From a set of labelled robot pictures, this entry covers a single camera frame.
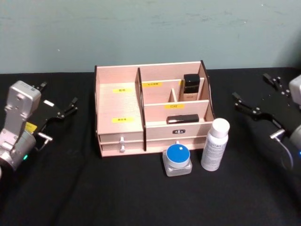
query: wall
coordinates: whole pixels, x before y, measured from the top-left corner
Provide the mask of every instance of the wall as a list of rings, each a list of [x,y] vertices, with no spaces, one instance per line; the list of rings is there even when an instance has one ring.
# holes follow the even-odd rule
[[[300,12],[299,0],[0,0],[0,73],[296,66]]]

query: table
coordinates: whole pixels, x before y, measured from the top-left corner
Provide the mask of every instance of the table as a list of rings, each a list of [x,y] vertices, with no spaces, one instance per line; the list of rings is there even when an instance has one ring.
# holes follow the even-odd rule
[[[201,150],[196,150],[191,151],[192,173],[174,178],[165,175],[159,153],[100,157],[93,73],[0,75],[2,109],[8,87],[17,80],[48,81],[42,98],[60,108],[79,98],[74,117],[44,130],[54,141],[40,153],[32,152],[17,172],[0,181],[0,225],[301,225],[301,179],[261,154],[261,149],[274,151],[268,137],[275,128],[234,110],[232,92],[256,103],[271,91],[263,73],[287,83],[301,72],[208,70],[214,112],[230,122],[230,140],[216,172],[201,167]],[[4,118],[0,110],[1,128]]]

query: label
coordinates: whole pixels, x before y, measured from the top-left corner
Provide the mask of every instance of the label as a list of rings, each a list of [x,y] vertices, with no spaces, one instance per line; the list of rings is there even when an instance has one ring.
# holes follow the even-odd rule
[[[34,133],[34,131],[36,130],[37,126],[36,125],[33,125],[29,122],[26,123],[25,125],[25,129],[30,132],[30,133]]]
[[[196,95],[194,95],[194,94],[190,95],[190,94],[185,93],[184,95],[185,95],[185,99],[194,99],[195,100],[197,98]]]
[[[112,118],[112,123],[124,123],[124,122],[133,122],[133,117],[123,117],[123,118]]]
[[[185,133],[185,132],[186,132],[186,130],[184,130],[184,129],[176,129],[176,130],[173,131],[173,134],[182,134],[182,133]]]
[[[165,105],[165,108],[170,109],[170,108],[178,108],[178,109],[183,109],[185,107],[185,104],[177,104],[177,105]]]
[[[162,82],[143,82],[142,83],[142,87],[146,88],[146,87],[158,87],[158,86],[162,86]]]
[[[132,91],[131,88],[113,89],[113,93],[130,93]]]
[[[217,170],[220,166],[226,145],[227,144],[217,145],[207,140],[202,154],[202,167],[208,171]]]

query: bottle label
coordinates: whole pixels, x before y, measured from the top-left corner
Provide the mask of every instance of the bottle label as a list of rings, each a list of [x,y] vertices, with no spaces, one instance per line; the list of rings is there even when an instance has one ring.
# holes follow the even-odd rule
[[[218,145],[207,140],[202,154],[201,164],[209,171],[217,170],[227,144]]]

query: pink wooden organizer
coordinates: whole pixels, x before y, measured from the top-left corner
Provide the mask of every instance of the pink wooden organizer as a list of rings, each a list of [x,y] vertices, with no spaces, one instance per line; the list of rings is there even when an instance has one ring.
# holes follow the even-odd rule
[[[189,73],[200,76],[198,100],[181,102],[183,76]],[[214,114],[203,61],[96,66],[95,76],[96,134],[102,156],[158,153],[176,141],[190,150],[204,147]],[[167,124],[168,116],[180,114],[198,114],[200,120]],[[185,133],[174,134],[178,129]]]

